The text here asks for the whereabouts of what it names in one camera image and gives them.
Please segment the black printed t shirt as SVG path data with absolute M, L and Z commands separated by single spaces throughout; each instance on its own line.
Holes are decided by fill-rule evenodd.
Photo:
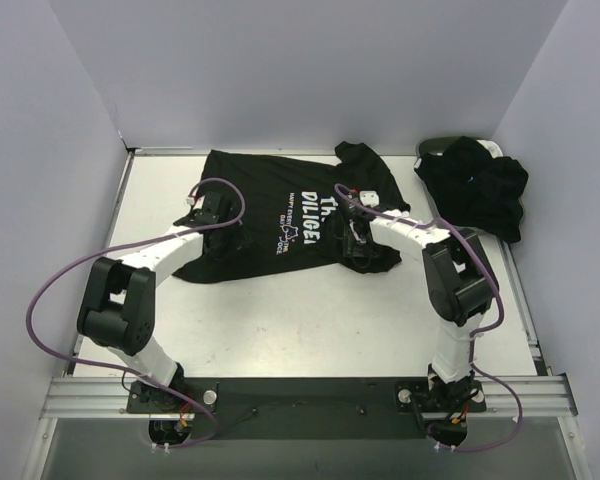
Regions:
M 384 160 L 364 143 L 341 142 L 335 165 L 269 155 L 211 151 L 200 194 L 218 193 L 234 227 L 205 235 L 206 251 L 175 272 L 194 284 L 280 274 L 340 263 L 358 273 L 387 272 L 400 263 L 398 251 L 371 247 L 344 254 L 344 216 L 334 186 L 374 191 L 382 204 L 408 211 Z

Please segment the black t shirt pile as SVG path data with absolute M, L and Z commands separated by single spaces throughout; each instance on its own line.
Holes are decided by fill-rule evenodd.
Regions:
M 529 173 L 510 156 L 493 158 L 478 141 L 467 136 L 424 140 L 417 147 L 415 172 L 442 218 L 518 243 Z

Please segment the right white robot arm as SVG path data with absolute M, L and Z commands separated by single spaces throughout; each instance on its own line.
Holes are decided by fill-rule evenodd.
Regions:
M 388 210 L 374 191 L 344 195 L 340 208 L 359 243 L 421 253 L 428 298 L 440 319 L 432 375 L 446 385 L 469 379 L 477 371 L 477 337 L 504 320 L 499 285 L 477 235 L 441 218 L 422 223 Z

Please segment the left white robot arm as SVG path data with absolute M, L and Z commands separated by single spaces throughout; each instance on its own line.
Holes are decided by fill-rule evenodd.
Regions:
M 163 411 L 184 402 L 184 374 L 154 337 L 158 286 L 210 249 L 213 233 L 237 230 L 246 212 L 240 191 L 237 213 L 227 195 L 190 196 L 189 212 L 173 222 L 160 239 L 118 259 L 99 256 L 92 264 L 77 317 L 79 334 L 116 355 Z

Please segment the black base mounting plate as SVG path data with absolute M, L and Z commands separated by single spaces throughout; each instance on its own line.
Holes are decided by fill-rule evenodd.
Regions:
M 466 416 L 486 410 L 481 384 L 425 377 L 186 378 L 176 397 L 131 384 L 131 415 L 163 446 L 204 440 L 410 440 L 462 443 Z

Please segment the white t shirt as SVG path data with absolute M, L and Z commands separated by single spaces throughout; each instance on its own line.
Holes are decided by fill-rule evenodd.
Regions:
M 478 143 L 483 146 L 493 158 L 501 157 L 503 155 L 501 148 L 493 141 L 479 140 Z

